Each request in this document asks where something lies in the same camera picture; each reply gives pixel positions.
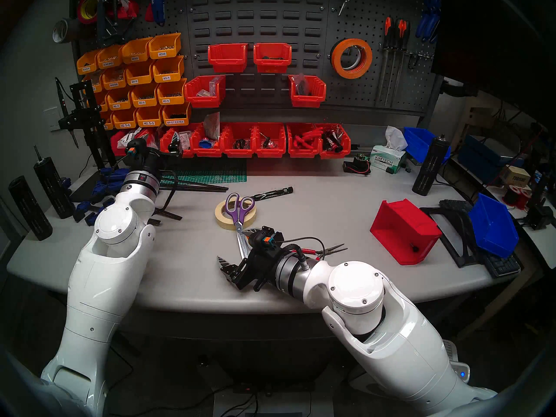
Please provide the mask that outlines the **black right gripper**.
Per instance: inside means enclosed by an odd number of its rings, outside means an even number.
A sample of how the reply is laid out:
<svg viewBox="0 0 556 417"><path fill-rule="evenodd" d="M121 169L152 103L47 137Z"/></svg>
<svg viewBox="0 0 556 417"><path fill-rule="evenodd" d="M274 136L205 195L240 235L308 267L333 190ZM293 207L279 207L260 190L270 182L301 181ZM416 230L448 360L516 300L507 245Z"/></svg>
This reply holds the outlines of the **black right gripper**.
<svg viewBox="0 0 556 417"><path fill-rule="evenodd" d="M245 228L242 234L249 247L253 247L254 238L262 231L260 227ZM237 286L239 290L255 281L253 290L260 290L267 282L275 285L275 271L279 260L282 257L282 248L276 247L253 247L247 258L244 258L238 265L227 262L218 256L220 270L227 281Z"/></svg>

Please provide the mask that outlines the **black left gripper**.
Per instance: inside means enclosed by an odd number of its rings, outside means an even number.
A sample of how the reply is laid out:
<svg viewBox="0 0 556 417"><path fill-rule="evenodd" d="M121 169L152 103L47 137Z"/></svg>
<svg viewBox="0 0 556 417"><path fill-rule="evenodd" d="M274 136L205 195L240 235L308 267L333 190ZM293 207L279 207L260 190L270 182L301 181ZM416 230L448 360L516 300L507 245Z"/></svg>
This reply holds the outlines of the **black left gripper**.
<svg viewBox="0 0 556 417"><path fill-rule="evenodd" d="M182 142L178 132L169 132L169 152L162 152L151 147L138 148L138 170L142 172L161 172L170 159L181 158ZM125 149L131 141L131 135L124 135L117 142L118 149Z"/></svg>

